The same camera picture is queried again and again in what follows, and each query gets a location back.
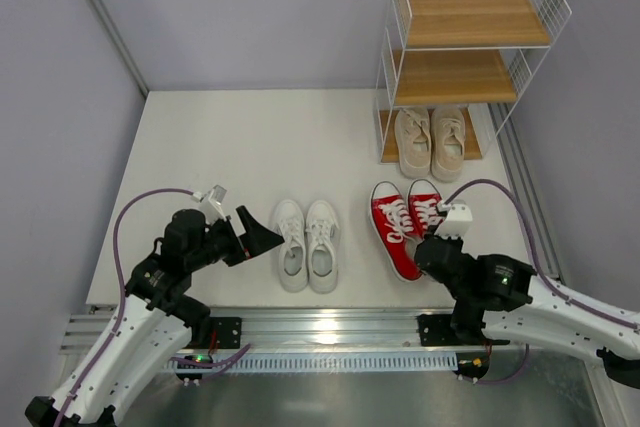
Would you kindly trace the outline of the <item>white sneaker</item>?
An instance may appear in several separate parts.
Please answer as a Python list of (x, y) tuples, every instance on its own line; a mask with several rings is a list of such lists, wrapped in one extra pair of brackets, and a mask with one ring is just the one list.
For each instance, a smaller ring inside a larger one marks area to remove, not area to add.
[(300, 292), (308, 285), (305, 219), (301, 208), (293, 200), (281, 201), (275, 208), (272, 224), (283, 238), (276, 254), (281, 286), (290, 293)]
[(311, 288), (319, 294), (332, 292), (338, 281), (340, 227), (333, 207), (315, 201), (306, 216), (307, 267)]

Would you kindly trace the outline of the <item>red canvas sneaker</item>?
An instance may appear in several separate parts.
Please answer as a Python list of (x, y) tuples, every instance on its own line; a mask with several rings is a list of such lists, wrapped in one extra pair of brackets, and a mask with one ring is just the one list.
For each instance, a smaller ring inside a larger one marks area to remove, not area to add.
[(378, 182), (371, 192), (369, 212), (395, 275), (405, 282), (417, 281), (422, 274), (408, 248), (417, 240), (418, 230), (397, 186), (389, 181)]
[(418, 235), (424, 238), (436, 232), (444, 216), (438, 211), (442, 198), (438, 189), (427, 179), (416, 179), (408, 191), (408, 208)]

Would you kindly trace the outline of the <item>beige sneaker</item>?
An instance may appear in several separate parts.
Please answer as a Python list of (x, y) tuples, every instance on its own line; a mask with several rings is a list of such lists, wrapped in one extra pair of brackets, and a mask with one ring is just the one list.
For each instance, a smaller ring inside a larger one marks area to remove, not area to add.
[(394, 133), (401, 172), (408, 178), (426, 177), (432, 158), (429, 109), (424, 106), (400, 109)]
[(462, 111), (454, 105), (438, 106), (431, 115), (433, 176), (441, 182), (454, 182), (463, 169), (466, 125)]

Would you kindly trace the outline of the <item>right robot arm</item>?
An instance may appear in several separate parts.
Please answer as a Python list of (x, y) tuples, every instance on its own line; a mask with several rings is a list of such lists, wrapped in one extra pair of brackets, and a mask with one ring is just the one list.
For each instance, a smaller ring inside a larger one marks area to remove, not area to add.
[(532, 344), (600, 365), (611, 380), (638, 388), (638, 314), (551, 283), (506, 255), (473, 257), (459, 239), (429, 236), (414, 261), (454, 299), (451, 328), (461, 342)]

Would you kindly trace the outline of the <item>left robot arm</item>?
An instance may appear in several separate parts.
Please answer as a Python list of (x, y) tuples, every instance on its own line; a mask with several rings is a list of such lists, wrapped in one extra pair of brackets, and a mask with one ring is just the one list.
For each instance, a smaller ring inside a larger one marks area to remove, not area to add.
[(236, 266), (284, 242), (245, 207), (237, 212), (242, 235), (227, 217), (210, 222), (194, 209), (173, 214), (81, 364), (54, 393), (31, 400), (31, 425), (115, 426), (175, 353), (205, 340), (211, 311), (186, 294), (193, 273), (219, 261)]

